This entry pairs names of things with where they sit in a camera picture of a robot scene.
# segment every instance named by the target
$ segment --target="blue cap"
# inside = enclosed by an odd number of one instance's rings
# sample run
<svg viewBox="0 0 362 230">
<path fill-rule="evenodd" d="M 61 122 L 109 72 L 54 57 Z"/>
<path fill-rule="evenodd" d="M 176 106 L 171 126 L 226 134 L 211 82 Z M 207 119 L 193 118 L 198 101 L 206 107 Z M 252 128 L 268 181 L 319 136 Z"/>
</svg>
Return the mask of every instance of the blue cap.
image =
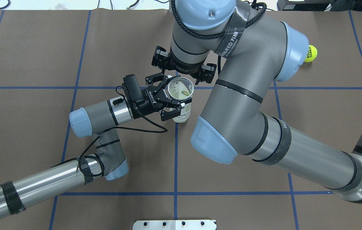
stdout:
<svg viewBox="0 0 362 230">
<path fill-rule="evenodd" d="M 191 145 L 200 154 L 222 164 L 230 164 L 238 155 L 232 145 L 202 117 L 198 117 Z"/>
<path fill-rule="evenodd" d="M 178 15 L 185 26 L 195 30 L 217 27 L 232 15 L 236 0 L 175 1 Z"/>
<path fill-rule="evenodd" d="M 93 134 L 89 115 L 84 108 L 80 108 L 70 113 L 70 126 L 78 137 L 89 137 Z"/>
<path fill-rule="evenodd" d="M 106 180 L 114 180 L 119 177 L 126 175 L 129 172 L 129 165 L 127 164 L 127 158 L 124 159 L 123 163 L 121 163 L 114 171 L 110 174 L 105 175 Z"/>
<path fill-rule="evenodd" d="M 285 60 L 282 69 L 275 78 L 277 81 L 287 81 L 298 71 L 298 68 L 305 61 L 309 49 L 309 40 L 301 32 L 282 22 L 286 28 L 287 43 Z"/>
</svg>

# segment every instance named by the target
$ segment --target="tennis ball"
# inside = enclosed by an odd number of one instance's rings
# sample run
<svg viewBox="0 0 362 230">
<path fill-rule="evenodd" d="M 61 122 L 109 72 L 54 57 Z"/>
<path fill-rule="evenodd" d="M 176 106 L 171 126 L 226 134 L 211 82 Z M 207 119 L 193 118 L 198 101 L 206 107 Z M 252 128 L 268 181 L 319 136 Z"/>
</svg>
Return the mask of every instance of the tennis ball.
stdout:
<svg viewBox="0 0 362 230">
<path fill-rule="evenodd" d="M 308 54 L 304 62 L 311 62 L 317 57 L 317 49 L 313 45 L 309 45 Z"/>
</svg>

